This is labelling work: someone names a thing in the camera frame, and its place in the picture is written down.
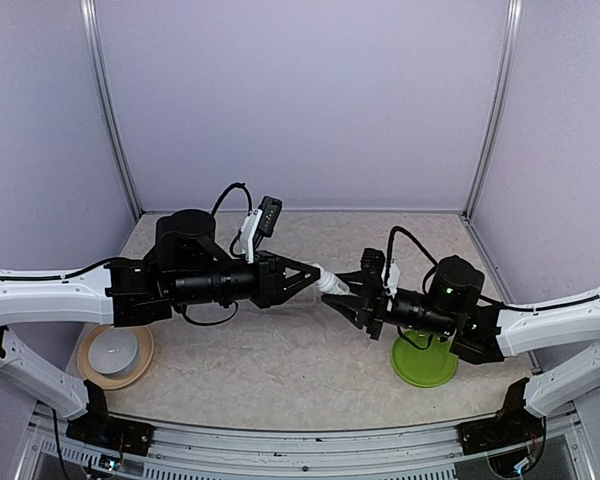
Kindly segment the small white pill bottle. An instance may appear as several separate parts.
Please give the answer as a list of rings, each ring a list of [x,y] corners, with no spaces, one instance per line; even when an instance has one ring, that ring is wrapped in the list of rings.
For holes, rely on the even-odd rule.
[[[335,273],[325,269],[318,263],[315,263],[314,267],[320,273],[319,278],[315,282],[319,292],[330,295],[349,295],[351,293],[350,287]]]

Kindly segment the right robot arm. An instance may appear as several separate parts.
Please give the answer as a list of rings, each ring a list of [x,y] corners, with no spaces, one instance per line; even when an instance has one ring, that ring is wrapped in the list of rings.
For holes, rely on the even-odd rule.
[[[399,286],[391,229],[384,251],[364,250],[357,271],[339,274],[321,300],[377,339],[382,327],[413,330],[451,342],[460,360],[481,365],[530,351],[589,341],[589,347],[549,371],[511,385],[491,426],[503,444],[515,442],[531,424],[600,387],[600,286],[558,300],[512,305],[483,295],[485,276],[457,255],[433,259],[421,292]]]

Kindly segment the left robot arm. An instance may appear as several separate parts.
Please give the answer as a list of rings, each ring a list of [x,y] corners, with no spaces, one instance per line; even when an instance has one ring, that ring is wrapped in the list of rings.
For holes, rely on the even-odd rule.
[[[215,240],[213,211],[185,209],[161,217],[140,260],[114,257],[73,272],[0,269],[0,378],[76,421],[101,445],[120,434],[102,390],[41,358],[12,331],[15,324],[77,322],[114,328],[146,326],[185,315],[191,305],[223,307],[248,300],[260,309],[282,305],[318,281],[320,270],[258,245],[271,237],[282,210],[264,197],[240,229],[233,257]]]

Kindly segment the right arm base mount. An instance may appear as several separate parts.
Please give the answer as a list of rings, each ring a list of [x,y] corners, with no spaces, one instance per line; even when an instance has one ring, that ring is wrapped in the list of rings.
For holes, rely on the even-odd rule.
[[[524,391],[529,378],[507,389],[502,407],[487,418],[462,422],[457,426],[464,455],[488,452],[544,437],[546,421],[526,409]]]

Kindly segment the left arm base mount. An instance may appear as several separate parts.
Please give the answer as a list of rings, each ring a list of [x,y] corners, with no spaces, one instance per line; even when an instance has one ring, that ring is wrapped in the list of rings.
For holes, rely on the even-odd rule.
[[[90,380],[85,380],[84,386],[88,394],[86,412],[68,421],[66,436],[122,454],[146,457],[154,427],[149,423],[112,416],[108,411],[104,391]]]

